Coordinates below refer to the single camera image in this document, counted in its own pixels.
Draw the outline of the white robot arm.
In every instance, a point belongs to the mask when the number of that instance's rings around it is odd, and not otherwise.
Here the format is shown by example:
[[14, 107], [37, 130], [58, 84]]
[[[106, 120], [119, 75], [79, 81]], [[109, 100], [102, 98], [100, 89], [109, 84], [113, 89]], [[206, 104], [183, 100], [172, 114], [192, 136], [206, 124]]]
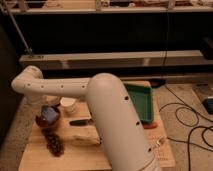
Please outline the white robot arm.
[[86, 100], [112, 171], [162, 171], [122, 81], [109, 73], [91, 78], [45, 79], [35, 66], [11, 82], [33, 104], [44, 95]]

